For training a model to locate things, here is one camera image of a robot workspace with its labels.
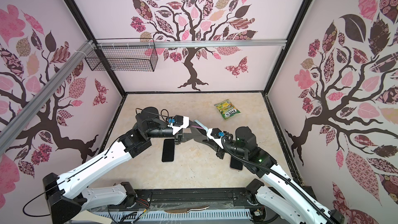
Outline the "light blue phone case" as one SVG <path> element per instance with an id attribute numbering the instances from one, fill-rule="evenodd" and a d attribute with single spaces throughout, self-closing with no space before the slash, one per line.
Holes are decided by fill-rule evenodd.
<path id="1" fill-rule="evenodd" d="M 199 120 L 190 121 L 190 127 L 196 128 L 203 136 L 207 136 L 209 128 L 202 124 Z"/>

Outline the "dark blue phone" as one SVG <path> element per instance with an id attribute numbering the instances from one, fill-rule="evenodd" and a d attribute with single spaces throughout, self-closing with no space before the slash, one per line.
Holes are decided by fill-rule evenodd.
<path id="1" fill-rule="evenodd" d="M 162 162 L 173 162 L 175 156 L 175 141 L 173 139 L 165 139 L 163 142 Z"/>

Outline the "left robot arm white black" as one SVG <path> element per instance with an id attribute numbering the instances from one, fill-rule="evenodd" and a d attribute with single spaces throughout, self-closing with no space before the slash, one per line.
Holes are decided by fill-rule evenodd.
<path id="1" fill-rule="evenodd" d="M 113 168 L 148 149 L 152 138 L 170 138 L 172 143 L 179 143 L 205 134 L 204 128 L 188 117 L 162 116 L 155 107 L 139 110 L 135 118 L 136 124 L 131 130 L 90 161 L 61 175 L 50 173 L 44 177 L 45 198 L 54 224 L 64 224 L 91 208 L 106 205 L 133 207 L 137 194 L 129 182 L 98 189 L 88 187 Z"/>

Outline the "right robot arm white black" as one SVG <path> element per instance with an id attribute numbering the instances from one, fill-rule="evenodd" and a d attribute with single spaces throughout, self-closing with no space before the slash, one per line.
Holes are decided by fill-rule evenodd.
<path id="1" fill-rule="evenodd" d="M 278 162 L 257 144 L 257 138 L 249 127 L 239 127 L 234 134 L 218 128 L 191 126 L 207 141 L 221 151 L 240 161 L 252 174 L 265 182 L 254 192 L 256 201 L 278 214 L 290 224 L 342 224 L 344 216 L 330 210 L 300 185 L 298 185 Z"/>

